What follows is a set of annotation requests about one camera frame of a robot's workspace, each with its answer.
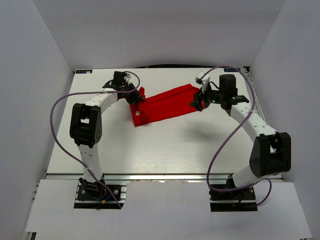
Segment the red t-shirt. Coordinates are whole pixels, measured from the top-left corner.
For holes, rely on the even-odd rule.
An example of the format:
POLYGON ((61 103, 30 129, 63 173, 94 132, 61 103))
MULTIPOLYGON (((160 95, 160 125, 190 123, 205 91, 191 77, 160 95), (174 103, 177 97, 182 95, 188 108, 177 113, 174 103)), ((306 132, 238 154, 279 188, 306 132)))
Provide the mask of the red t-shirt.
POLYGON ((191 84, 186 84, 131 104, 130 111, 134 126, 139 127, 196 112, 197 110, 191 107, 190 103, 199 90, 191 84))

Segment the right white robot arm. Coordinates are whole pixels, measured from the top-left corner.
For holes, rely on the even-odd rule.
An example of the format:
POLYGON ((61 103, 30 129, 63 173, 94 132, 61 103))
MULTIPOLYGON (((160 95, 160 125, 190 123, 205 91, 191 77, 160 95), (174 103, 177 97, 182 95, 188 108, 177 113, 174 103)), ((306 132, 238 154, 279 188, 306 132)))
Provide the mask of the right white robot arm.
POLYGON ((289 172, 292 167, 292 140, 287 132, 279 132, 268 125, 253 110, 253 103, 238 94, 236 77, 233 74, 219 76, 219 87, 210 87, 210 77, 200 72, 195 81, 201 85, 189 104, 203 111, 210 104, 218 104, 239 123, 253 142, 249 163, 231 174, 226 181, 226 195, 236 200, 244 193, 244 187, 253 185, 263 177, 289 172))

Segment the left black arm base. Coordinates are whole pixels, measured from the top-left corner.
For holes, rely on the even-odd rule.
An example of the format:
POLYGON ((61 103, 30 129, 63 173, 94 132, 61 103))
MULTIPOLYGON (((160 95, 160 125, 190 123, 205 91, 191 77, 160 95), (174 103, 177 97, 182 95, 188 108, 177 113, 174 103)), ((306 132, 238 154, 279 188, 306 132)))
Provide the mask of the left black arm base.
POLYGON ((98 182, 88 182, 82 177, 77 187, 74 209, 119 210, 125 202, 127 186, 107 184, 110 191, 98 182))

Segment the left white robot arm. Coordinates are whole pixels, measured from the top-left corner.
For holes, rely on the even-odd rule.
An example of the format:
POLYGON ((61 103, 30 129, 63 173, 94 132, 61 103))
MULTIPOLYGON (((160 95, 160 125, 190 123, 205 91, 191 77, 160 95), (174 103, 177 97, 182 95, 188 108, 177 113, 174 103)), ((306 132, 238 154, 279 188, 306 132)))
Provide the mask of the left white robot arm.
POLYGON ((99 200, 105 196, 104 174, 100 166, 98 143, 103 135, 103 113, 121 99, 128 104, 144 102, 145 98, 137 87, 130 82, 131 71, 115 71, 92 99, 85 103, 75 103, 72 107, 69 135, 74 140, 83 163, 83 177, 80 184, 90 196, 99 200))

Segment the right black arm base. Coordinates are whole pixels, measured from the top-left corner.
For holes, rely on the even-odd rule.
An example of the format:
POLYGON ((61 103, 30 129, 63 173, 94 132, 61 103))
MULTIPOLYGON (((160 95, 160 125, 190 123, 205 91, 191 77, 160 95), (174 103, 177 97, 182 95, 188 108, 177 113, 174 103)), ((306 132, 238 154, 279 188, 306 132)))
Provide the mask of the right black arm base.
POLYGON ((231 192, 209 190, 212 213, 256 212, 258 210, 253 187, 231 192))

